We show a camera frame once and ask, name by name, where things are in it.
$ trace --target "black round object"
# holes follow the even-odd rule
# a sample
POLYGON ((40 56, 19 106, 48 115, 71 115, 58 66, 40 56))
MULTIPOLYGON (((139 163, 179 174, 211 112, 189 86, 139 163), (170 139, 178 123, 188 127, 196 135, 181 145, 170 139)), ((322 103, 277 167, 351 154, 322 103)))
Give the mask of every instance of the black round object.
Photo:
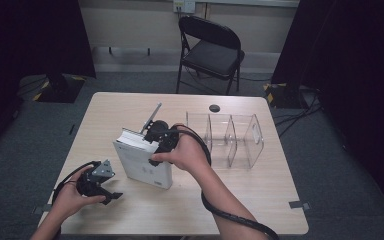
POLYGON ((220 106, 216 104, 210 105, 209 109, 211 112, 220 112, 220 106))
POLYGON ((168 129, 168 124, 164 121, 157 120, 152 124, 151 129, 153 132, 164 131, 168 129))

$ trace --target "clear acrylic organizer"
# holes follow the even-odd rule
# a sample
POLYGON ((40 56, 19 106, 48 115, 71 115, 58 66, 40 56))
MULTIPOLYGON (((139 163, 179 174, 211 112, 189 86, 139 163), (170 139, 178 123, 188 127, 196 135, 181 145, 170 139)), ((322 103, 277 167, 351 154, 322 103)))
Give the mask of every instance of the clear acrylic organizer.
POLYGON ((186 124, 207 144, 213 168, 251 169, 264 148, 255 114, 186 112, 186 124))

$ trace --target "wall outlet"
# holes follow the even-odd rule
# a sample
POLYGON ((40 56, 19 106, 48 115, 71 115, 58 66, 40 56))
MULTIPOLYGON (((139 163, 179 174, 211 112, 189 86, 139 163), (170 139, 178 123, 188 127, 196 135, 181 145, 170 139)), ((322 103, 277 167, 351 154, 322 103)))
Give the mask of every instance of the wall outlet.
POLYGON ((173 0, 173 12, 183 12, 185 8, 185 0, 173 0))
POLYGON ((185 0, 184 13, 195 13, 195 1, 185 0))

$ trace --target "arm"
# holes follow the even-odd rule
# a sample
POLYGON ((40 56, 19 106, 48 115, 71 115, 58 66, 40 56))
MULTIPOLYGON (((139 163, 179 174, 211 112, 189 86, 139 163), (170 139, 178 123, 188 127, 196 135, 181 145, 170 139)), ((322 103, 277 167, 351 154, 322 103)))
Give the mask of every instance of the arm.
MULTIPOLYGON (((152 156, 155 161, 169 161, 178 168, 189 172, 200 185, 205 197, 214 207, 256 221, 255 217, 229 191, 218 175, 208 164, 201 146, 190 136, 180 134, 177 147, 170 153, 158 153, 152 156)), ((262 232, 248 228, 213 214, 222 239, 264 239, 262 232)))
POLYGON ((83 197, 77 191, 75 181, 77 181, 81 173, 88 168, 89 167, 85 167, 75 173, 71 177, 70 181, 64 185, 57 199, 55 200, 51 211, 49 211, 48 215, 46 215, 43 222, 31 237, 31 240, 53 239, 57 234, 61 224, 68 217, 75 214, 86 205, 99 203, 105 200, 105 196, 83 197))

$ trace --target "wooden table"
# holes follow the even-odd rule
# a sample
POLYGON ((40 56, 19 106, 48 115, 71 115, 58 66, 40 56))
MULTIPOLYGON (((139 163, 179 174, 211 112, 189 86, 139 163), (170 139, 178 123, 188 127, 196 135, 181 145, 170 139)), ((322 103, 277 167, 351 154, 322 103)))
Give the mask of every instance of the wooden table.
POLYGON ((102 92, 96 93, 90 102, 57 183, 84 163, 109 159, 116 175, 103 187, 124 195, 106 206, 83 208, 64 222, 63 234, 218 234, 211 213, 202 205, 201 189, 189 173, 173 166, 173 185, 169 190, 126 177, 112 142, 123 127, 139 131, 158 102, 163 105, 154 120, 164 120, 169 125, 185 123, 187 111, 210 113, 211 104, 219 105, 221 114, 255 113, 265 146, 254 167, 216 172, 259 222, 280 235, 308 231, 302 208, 291 209, 289 205, 299 197, 265 99, 102 92))

